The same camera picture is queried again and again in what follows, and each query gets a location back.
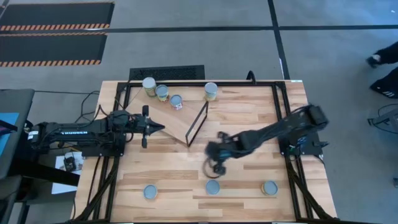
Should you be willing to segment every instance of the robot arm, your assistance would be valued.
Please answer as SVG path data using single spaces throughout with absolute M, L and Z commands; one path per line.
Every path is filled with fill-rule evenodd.
M 28 140 L 37 151 L 49 150 L 49 145 L 56 141 L 75 142 L 76 148 L 80 148 L 85 157 L 122 156 L 127 133 L 141 133 L 142 146 L 146 147 L 146 136 L 164 129 L 148 115 L 148 106 L 143 106 L 142 114 L 113 111 L 107 117 L 89 123 L 40 123 L 31 129 Z
M 310 133 L 322 130 L 328 124 L 326 116 L 319 106 L 303 106 L 284 119 L 262 128 L 260 130 L 249 130 L 229 136 L 219 132 L 221 143 L 209 142 L 206 147 L 207 163 L 213 172 L 219 176 L 225 175 L 226 168 L 223 166 L 229 158 L 240 158 L 254 152 L 263 142 L 272 138 L 283 136 L 290 139 L 294 147 L 301 147 L 306 142 L 306 136 Z

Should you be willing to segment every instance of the concrete floor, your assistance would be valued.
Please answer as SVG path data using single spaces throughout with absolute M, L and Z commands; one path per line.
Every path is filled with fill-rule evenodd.
M 20 2 L 60 0 L 11 0 Z M 395 0 L 274 2 L 280 26 L 398 24 Z M 263 0 L 117 0 L 111 28 L 271 25 Z M 321 105 L 330 120 L 320 137 L 331 143 L 324 148 L 325 164 L 338 216 L 398 223 L 398 190 L 392 186 L 398 140 L 366 122 L 382 105 L 398 103 L 368 89 L 394 66 L 373 70 L 364 62 L 397 41 L 398 30 L 281 31 L 281 36 L 291 79 L 304 81 L 309 101 Z M 99 90 L 103 80 L 126 80 L 129 68 L 193 64 L 205 65 L 207 79 L 244 78 L 248 70 L 257 79 L 282 79 L 273 31 L 171 32 L 110 34 L 97 66 L 0 68 L 0 88 L 87 92 Z M 73 122 L 83 98 L 37 93 L 29 119 Z M 95 103 L 93 96 L 85 111 Z M 64 222 L 72 197 L 31 206 L 27 223 Z

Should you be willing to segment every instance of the wooden table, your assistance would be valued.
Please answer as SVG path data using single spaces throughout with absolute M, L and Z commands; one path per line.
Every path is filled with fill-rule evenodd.
M 116 85 L 117 82 L 103 82 L 101 87 L 98 104 L 107 113 L 113 109 Z M 286 81 L 286 86 L 292 110 L 307 104 L 302 82 Z M 133 88 L 131 99 L 139 89 Z M 281 94 L 279 99 L 284 111 Z M 201 99 L 190 96 L 184 100 L 184 103 L 194 103 L 195 100 Z M 127 110 L 131 110 L 132 106 L 134 105 L 130 105 Z M 229 159 L 225 163 L 226 175 L 218 179 L 221 185 L 218 195 L 206 193 L 205 184 L 208 179 L 201 171 L 202 162 L 205 160 L 205 146 L 209 140 L 216 139 L 218 131 L 235 134 L 248 129 L 260 129 L 276 121 L 270 87 L 226 86 L 218 90 L 218 99 L 210 103 L 207 120 L 189 149 L 186 144 L 162 131 L 149 137 L 148 148 L 143 149 L 141 136 L 135 134 L 134 139 L 126 145 L 125 154 L 120 159 L 111 221 L 294 221 L 285 161 L 279 154 L 276 139 L 265 142 L 249 156 Z M 314 156 L 301 158 L 309 191 L 325 211 L 335 217 L 336 212 L 323 164 Z M 96 160 L 97 158 L 92 157 L 84 163 L 76 193 L 77 215 L 86 206 Z M 100 161 L 92 195 L 98 188 L 101 165 Z M 276 196 L 265 196 L 261 192 L 260 186 L 266 180 L 274 180 L 279 186 Z M 146 200 L 143 197 L 142 190 L 148 184 L 154 184 L 158 188 L 155 200 Z M 299 189 L 297 192 L 301 214 L 305 217 L 302 194 Z M 100 218 L 104 217 L 107 195 L 106 192 L 103 197 Z

